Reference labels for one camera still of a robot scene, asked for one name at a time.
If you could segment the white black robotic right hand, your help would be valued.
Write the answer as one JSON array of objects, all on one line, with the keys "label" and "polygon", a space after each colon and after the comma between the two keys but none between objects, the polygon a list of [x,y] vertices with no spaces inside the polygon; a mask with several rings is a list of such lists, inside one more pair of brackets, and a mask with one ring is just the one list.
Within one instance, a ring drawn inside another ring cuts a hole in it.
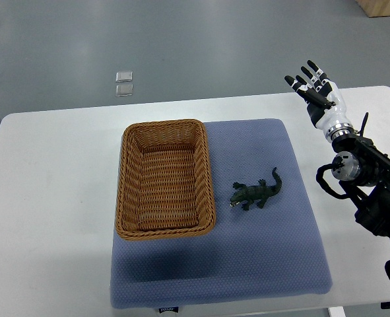
[{"label": "white black robotic right hand", "polygon": [[303,77],[287,75],[284,80],[306,102],[313,126],[330,143],[341,135],[353,133],[353,125],[346,117],[346,103],[336,83],[311,60],[301,71]]}]

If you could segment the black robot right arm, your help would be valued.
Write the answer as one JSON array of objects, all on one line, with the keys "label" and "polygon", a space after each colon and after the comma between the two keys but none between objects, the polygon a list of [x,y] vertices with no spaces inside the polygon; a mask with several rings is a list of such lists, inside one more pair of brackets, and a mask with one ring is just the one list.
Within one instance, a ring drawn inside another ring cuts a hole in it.
[{"label": "black robot right arm", "polygon": [[[390,241],[390,158],[349,123],[323,131],[336,155],[317,169],[317,183],[337,199],[350,199],[357,208],[356,222]],[[390,260],[385,272],[390,280]]]}]

